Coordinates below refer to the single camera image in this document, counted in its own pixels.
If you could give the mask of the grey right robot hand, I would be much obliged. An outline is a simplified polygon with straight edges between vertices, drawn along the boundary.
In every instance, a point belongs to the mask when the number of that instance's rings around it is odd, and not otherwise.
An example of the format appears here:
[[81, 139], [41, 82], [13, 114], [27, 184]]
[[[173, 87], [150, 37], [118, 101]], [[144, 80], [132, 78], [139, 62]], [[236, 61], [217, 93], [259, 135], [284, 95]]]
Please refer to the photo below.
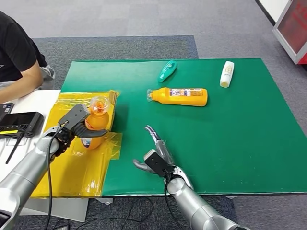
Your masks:
[[174, 172], [175, 165], [165, 142], [150, 125], [146, 125], [144, 129], [150, 134], [156, 148], [145, 154], [144, 163], [134, 159], [134, 165], [141, 170], [157, 174], [160, 177]]

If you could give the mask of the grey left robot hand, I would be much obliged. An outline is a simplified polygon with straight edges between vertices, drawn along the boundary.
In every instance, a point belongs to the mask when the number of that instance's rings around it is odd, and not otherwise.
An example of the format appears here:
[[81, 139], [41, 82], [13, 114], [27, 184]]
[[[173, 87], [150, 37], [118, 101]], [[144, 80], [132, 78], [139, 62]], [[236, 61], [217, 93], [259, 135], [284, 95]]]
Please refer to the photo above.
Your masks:
[[82, 122], [79, 122], [71, 129], [71, 132], [78, 138], [100, 138], [107, 134], [108, 131], [106, 129], [102, 130], [91, 130], [86, 127], [86, 125]]

